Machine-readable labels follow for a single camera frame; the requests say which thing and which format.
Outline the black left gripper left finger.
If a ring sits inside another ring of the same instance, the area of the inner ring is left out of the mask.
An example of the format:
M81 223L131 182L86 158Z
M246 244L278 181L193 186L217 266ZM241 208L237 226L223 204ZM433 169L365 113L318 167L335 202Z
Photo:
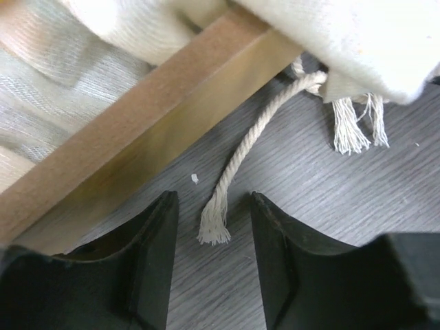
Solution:
M179 200L163 192L69 254L1 250L2 329L164 329Z

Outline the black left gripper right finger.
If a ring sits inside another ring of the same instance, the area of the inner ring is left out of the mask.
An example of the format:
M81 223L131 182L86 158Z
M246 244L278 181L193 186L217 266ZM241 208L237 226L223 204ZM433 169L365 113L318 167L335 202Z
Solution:
M355 247L250 201L268 329L438 329L439 235L394 232Z

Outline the lemon print pet mattress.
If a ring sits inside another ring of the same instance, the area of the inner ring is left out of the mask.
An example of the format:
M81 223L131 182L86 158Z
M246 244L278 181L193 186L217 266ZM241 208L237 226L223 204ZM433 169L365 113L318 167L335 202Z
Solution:
M438 1L2 1L1 195L235 7L302 53L221 175L201 243L230 240L228 187L286 100L331 103L335 149L359 153L387 145L384 103L411 103L439 74Z

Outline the wooden pet bed frame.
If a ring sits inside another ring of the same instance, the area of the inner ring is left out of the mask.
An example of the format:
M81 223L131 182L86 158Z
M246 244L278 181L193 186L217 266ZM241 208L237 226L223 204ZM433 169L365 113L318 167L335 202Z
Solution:
M303 52L235 7L1 195L1 243L71 248Z

